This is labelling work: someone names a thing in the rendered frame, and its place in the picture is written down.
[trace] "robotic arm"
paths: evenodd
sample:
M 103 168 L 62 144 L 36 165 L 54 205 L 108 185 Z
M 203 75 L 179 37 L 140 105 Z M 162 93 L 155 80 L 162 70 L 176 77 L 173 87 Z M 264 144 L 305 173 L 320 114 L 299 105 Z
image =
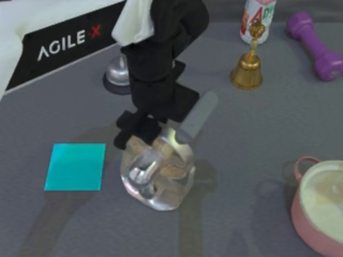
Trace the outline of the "robotic arm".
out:
M 133 135 L 151 145 L 161 132 L 160 123 L 183 122 L 199 100 L 196 91 L 176 82 L 185 64 L 175 59 L 207 28 L 206 6 L 202 0 L 153 0 L 150 15 L 154 35 L 121 49 L 137 107 L 136 113 L 125 111 L 117 121 L 121 132 L 114 144 L 122 150 Z

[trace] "pink cup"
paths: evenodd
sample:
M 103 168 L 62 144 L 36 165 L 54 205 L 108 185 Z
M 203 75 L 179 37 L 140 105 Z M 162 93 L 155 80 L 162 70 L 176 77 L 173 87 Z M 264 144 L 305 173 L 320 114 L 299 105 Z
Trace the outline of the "pink cup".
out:
M 299 164 L 302 161 L 312 161 L 316 164 L 311 167 L 311 169 L 309 169 L 304 176 L 302 176 L 299 172 Z M 301 191 L 304 189 L 304 187 L 302 187 L 302 183 L 305 176 L 311 176 L 311 172 L 316 168 L 315 166 L 322 165 L 323 163 L 326 162 L 321 162 L 320 160 L 311 156 L 302 157 L 295 163 L 294 175 L 300 186 L 296 191 L 292 204 L 292 222 L 298 235 L 314 251 L 322 254 L 325 257 L 343 257 L 343 242 L 333 239 L 327 233 L 321 231 L 315 224 L 313 224 L 308 215 L 306 215 L 301 201 Z

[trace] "red and white can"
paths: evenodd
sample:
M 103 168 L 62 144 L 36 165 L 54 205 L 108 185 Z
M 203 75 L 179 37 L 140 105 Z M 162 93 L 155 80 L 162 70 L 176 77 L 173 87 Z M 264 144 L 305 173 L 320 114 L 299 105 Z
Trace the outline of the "red and white can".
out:
M 252 37 L 249 33 L 250 25 L 261 18 L 262 24 L 266 27 L 264 34 L 258 39 L 258 43 L 265 42 L 269 36 L 269 27 L 274 16 L 276 0 L 247 0 L 244 7 L 244 15 L 241 26 L 241 39 L 250 44 Z

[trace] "black bell base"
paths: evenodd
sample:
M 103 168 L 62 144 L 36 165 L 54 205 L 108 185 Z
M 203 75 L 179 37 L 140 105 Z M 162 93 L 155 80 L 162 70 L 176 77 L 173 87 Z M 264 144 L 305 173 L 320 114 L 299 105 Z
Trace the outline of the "black bell base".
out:
M 112 94 L 115 94 L 115 95 L 130 95 L 131 94 L 131 88 L 129 85 L 119 86 L 119 85 L 109 82 L 108 79 L 106 78 L 106 73 L 102 77 L 102 83 L 105 89 L 111 92 Z

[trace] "teal square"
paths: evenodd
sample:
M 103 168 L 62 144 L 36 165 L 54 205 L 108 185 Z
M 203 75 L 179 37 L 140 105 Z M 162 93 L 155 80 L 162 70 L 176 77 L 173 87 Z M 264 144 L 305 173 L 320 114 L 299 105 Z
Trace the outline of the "teal square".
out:
M 105 149 L 101 143 L 54 144 L 44 190 L 101 190 Z

